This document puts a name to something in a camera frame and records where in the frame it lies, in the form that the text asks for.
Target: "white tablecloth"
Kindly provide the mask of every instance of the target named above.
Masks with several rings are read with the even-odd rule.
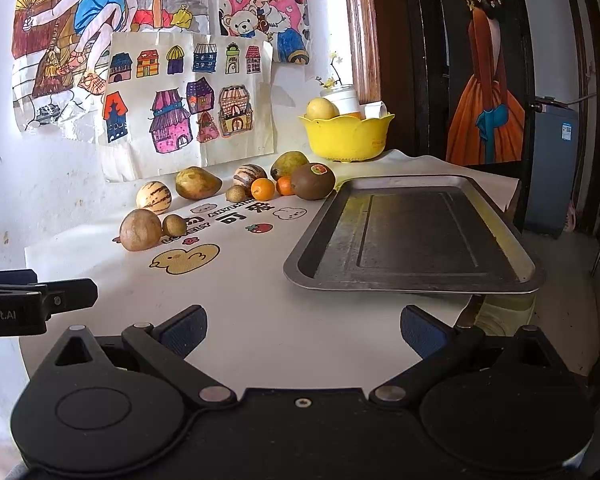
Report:
[[[266,162],[262,165],[268,169]],[[328,163],[341,182],[354,176],[382,174],[465,174],[471,176],[501,208],[516,189],[514,179],[459,168],[430,156],[409,158],[387,152],[372,162]],[[225,189],[231,175],[225,177]],[[170,212],[193,216],[190,209],[209,203],[230,204],[220,194],[199,203],[174,200]],[[98,285],[93,308],[59,314],[42,336],[20,339],[32,373],[58,336],[71,324],[84,324],[95,335],[120,334],[138,321],[159,324],[190,304],[201,304],[208,315],[205,341],[187,358],[240,396],[248,386],[276,388],[362,387],[368,392],[419,361],[402,340],[399,315],[410,303],[453,325],[469,296],[414,296],[384,292],[324,292],[305,290],[289,282],[282,265],[322,201],[295,196],[269,201],[271,210],[246,207],[246,216],[231,224],[208,218],[208,228],[191,236],[186,246],[176,240],[141,253],[128,253],[112,242],[125,212],[82,225],[26,249],[27,265],[41,281],[88,277]],[[304,208],[301,218],[283,220],[280,208]],[[270,223],[274,228],[254,234],[245,227]],[[217,244],[218,256],[199,269],[172,275],[150,267],[159,254]]]

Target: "house drawing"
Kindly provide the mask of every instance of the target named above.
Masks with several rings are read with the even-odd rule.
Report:
[[[253,109],[244,85],[229,86],[220,92],[220,129],[223,137],[231,137],[253,127]]]
[[[109,82],[119,83],[131,79],[131,56],[126,52],[120,52],[111,58],[109,65]]]
[[[128,131],[126,130],[126,113],[128,112],[120,92],[109,94],[104,101],[104,109],[102,117],[107,122],[107,140],[112,140],[124,137]]]
[[[247,74],[260,72],[260,49],[256,45],[251,45],[247,49]]]
[[[226,71],[225,74],[237,74],[240,72],[240,48],[235,43],[229,43],[226,48]]]
[[[220,137],[220,132],[211,114],[209,112],[202,112],[198,120],[198,137],[196,140],[202,143],[217,139],[218,137]]]
[[[203,77],[193,83],[187,83],[187,103],[192,114],[212,110],[216,95],[214,89]]]
[[[138,66],[136,67],[136,77],[147,77],[158,75],[158,51],[143,50],[138,56]]]
[[[167,52],[167,74],[181,74],[183,70],[184,51],[176,45]]]
[[[215,72],[218,48],[215,43],[199,43],[193,52],[193,72]]]
[[[153,137],[156,152],[175,152],[193,140],[189,124],[191,114],[184,109],[177,88],[156,92],[151,110],[154,120],[149,133]]]

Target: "small orange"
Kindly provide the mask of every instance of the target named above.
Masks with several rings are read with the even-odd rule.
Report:
[[[251,195],[256,200],[271,200],[276,192],[276,185],[268,178],[259,178],[251,184]]]
[[[276,182],[276,189],[278,193],[283,196],[295,195],[294,190],[291,189],[291,177],[281,176]]]

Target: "orange dress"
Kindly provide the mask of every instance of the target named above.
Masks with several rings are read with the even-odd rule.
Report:
[[[525,111],[507,90],[502,48],[493,71],[493,45],[489,20],[482,9],[472,11],[469,41],[474,62],[470,77],[456,113],[449,126],[446,140],[446,161],[458,166],[485,164],[485,145],[480,141],[480,130],[475,125],[484,110],[493,110],[499,104],[509,109],[509,120],[494,130],[495,162],[521,160],[525,131]]]

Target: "metal tray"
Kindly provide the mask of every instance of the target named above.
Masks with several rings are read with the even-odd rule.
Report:
[[[544,272],[476,182],[354,178],[333,192],[284,265],[319,290],[525,294]]]

